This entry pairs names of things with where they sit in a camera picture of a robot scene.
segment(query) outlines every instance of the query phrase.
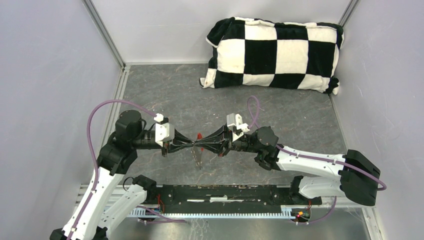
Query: purple cable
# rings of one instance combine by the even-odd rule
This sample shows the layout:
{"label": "purple cable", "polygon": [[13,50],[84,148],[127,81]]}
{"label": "purple cable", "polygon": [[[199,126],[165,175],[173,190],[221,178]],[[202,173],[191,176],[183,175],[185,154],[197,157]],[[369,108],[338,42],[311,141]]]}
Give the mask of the purple cable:
{"label": "purple cable", "polygon": [[[150,115],[152,117],[156,117],[156,113],[151,112],[151,111],[147,110],[146,108],[144,108],[142,106],[139,106],[139,105],[137,105],[135,103],[132,103],[130,101],[118,100],[118,99],[112,99],[112,100],[104,101],[104,102],[100,103],[99,105],[97,105],[91,111],[91,114],[88,117],[88,122],[87,122],[87,141],[88,141],[88,147],[90,148],[91,158],[92,158],[93,165],[94,165],[94,182],[93,182],[93,186],[92,186],[92,188],[90,190],[90,193],[88,194],[87,200],[85,200],[84,204],[81,207],[81,211],[79,211],[78,215],[75,218],[75,221],[73,222],[73,225],[71,227],[71,230],[77,227],[78,222],[81,219],[81,216],[83,215],[84,211],[87,208],[87,205],[89,204],[90,200],[92,199],[93,191],[96,190],[97,183],[99,181],[99,166],[97,165],[96,155],[94,153],[94,148],[93,148],[93,143],[92,143],[92,136],[91,136],[91,133],[90,133],[90,127],[91,127],[91,124],[92,124],[93,116],[97,112],[97,110],[99,110],[99,108],[103,107],[106,104],[111,104],[111,103],[128,104],[128,105],[131,105],[133,107],[138,108],[139,110],[147,113],[148,115]],[[69,235],[66,238],[66,240],[70,240],[72,238],[72,235],[73,234],[74,234],[74,232],[73,231],[70,231],[69,232]]]}
{"label": "purple cable", "polygon": [[313,221],[298,222],[297,224],[298,225],[309,225],[309,224],[315,224],[315,223],[321,222],[322,220],[328,218],[334,212],[334,209],[336,208],[336,202],[337,202],[337,197],[334,196],[334,202],[332,203],[330,210],[323,217],[320,217],[320,218],[313,220]]}
{"label": "purple cable", "polygon": [[[256,101],[256,114],[255,114],[255,116],[253,116],[251,106],[250,106],[251,99],[254,99]],[[258,117],[259,117],[259,109],[260,108],[261,108],[261,106],[259,104],[259,99],[256,96],[250,96],[247,99],[247,109],[249,110],[250,116],[252,118],[252,122],[249,125],[249,129],[251,129],[253,127],[253,125],[255,125],[257,128],[259,128],[259,124],[257,123],[257,120],[258,120]]]}
{"label": "purple cable", "polygon": [[183,220],[183,219],[168,218],[168,217],[161,215],[161,214],[157,213],[156,211],[154,211],[154,210],[152,210],[148,207],[145,207],[145,206],[137,206],[137,208],[142,208],[142,209],[147,210],[147,211],[151,212],[152,214],[160,217],[161,219],[165,219],[165,221],[146,221],[146,224],[187,223],[187,221]]}
{"label": "purple cable", "polygon": [[[253,117],[252,114],[252,110],[250,108],[249,105],[249,100],[250,99],[255,99],[256,100],[256,115],[255,117]],[[252,123],[249,125],[249,129],[251,128],[251,126],[255,125],[257,128],[260,128],[261,126],[258,124],[257,120],[258,120],[258,115],[259,115],[259,100],[256,96],[250,96],[247,100],[247,109],[249,110],[250,116],[252,117]],[[283,147],[280,147],[279,145],[276,146],[279,150],[281,150],[282,152],[285,152],[286,154],[292,154],[291,151],[284,149]],[[298,157],[301,158],[305,158],[305,159],[312,159],[312,160],[318,160],[318,161],[323,161],[323,162],[327,162],[327,163],[333,163],[334,160],[333,159],[329,159],[329,158],[325,158],[325,157],[318,157],[318,156],[309,156],[309,155],[304,155],[304,154],[299,154]],[[377,188],[377,191],[383,191],[387,189],[387,185],[381,181],[380,179],[376,178],[375,176],[371,175],[370,173],[360,169],[359,167],[356,167],[352,164],[346,163],[346,162],[342,162],[342,161],[335,161],[335,164],[339,164],[339,165],[343,165],[345,167],[348,167],[350,169],[353,169],[355,171],[360,172],[361,174],[367,176],[368,178],[370,178],[371,180],[377,182],[378,184],[380,184],[382,187]]]}

